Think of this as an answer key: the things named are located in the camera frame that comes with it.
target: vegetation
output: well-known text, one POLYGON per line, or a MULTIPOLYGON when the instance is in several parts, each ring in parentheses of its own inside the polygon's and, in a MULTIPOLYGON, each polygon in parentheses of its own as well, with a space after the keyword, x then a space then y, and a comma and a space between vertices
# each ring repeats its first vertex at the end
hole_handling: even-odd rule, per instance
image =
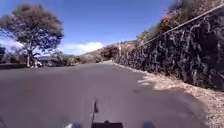
POLYGON ((51 61, 55 66, 71 66, 75 65, 76 57, 73 55, 66 55, 61 51, 55 51, 51 55, 51 61))
POLYGON ((62 23, 40 5, 19 5, 12 14, 0 18, 1 32, 23 44, 30 67, 34 50, 43 52, 55 49, 63 32, 62 23))
POLYGON ((107 46, 103 48, 100 54, 104 60, 110 60, 113 57, 115 57, 118 53, 119 53, 118 47, 112 45, 112 46, 107 46))
POLYGON ((137 36, 135 46, 142 45, 150 39, 203 14, 221 3, 223 3, 222 0, 176 0, 168 8, 167 15, 162 18, 158 25, 146 29, 137 36))
POLYGON ((5 55, 5 48, 0 45, 0 63, 2 63, 2 58, 5 55))

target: leafy tree canopy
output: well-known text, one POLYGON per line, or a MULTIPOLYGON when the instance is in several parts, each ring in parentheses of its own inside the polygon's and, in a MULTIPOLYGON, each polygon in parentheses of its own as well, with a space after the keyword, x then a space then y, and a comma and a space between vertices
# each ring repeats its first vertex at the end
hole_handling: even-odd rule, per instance
POLYGON ((28 56, 34 49, 55 49, 63 37, 62 23, 41 5, 19 5, 0 18, 2 33, 24 45, 28 56))

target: asphalt road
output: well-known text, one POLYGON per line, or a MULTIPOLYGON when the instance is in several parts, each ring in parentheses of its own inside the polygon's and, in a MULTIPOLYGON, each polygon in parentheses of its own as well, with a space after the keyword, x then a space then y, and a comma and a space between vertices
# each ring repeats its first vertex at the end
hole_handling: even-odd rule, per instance
POLYGON ((0 117, 7 128, 62 128, 70 122, 90 128, 97 99, 98 122, 122 122, 124 128, 142 128, 149 121, 156 128, 206 128, 199 101, 142 87, 142 77, 103 64, 1 70, 0 117))

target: gravel shoulder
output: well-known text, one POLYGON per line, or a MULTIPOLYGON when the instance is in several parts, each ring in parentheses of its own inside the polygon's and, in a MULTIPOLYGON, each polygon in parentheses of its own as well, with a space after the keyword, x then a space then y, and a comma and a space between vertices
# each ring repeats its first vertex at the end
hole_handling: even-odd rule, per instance
POLYGON ((104 64, 113 64, 127 68, 133 72, 140 72, 145 74, 143 79, 138 81, 141 86, 155 90, 170 90, 173 93, 180 95, 180 97, 184 94, 195 97, 204 104, 203 109, 207 113, 206 124, 210 128, 224 128, 224 93, 195 87, 193 85, 186 84, 174 77, 167 77, 161 74, 151 74, 129 67, 124 67, 112 63, 111 61, 105 62, 104 64))

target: tree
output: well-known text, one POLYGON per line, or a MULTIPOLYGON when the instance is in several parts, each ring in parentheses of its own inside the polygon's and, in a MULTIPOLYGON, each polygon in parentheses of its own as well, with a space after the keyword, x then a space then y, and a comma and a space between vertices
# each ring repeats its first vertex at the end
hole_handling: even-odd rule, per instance
POLYGON ((5 48, 0 45, 0 63, 2 62, 2 58, 5 55, 5 48))
POLYGON ((103 48, 100 55, 104 60, 110 60, 113 57, 115 57, 119 53, 119 49, 117 46, 107 46, 106 48, 103 48))
POLYGON ((0 18, 0 28, 15 41, 23 44, 30 67, 33 51, 55 49, 62 37, 62 23, 41 5, 19 5, 11 15, 0 18))
POLYGON ((152 26, 149 29, 144 30, 142 33, 137 35, 137 41, 135 42, 135 47, 145 44, 152 38, 155 38, 159 34, 159 25, 152 26))

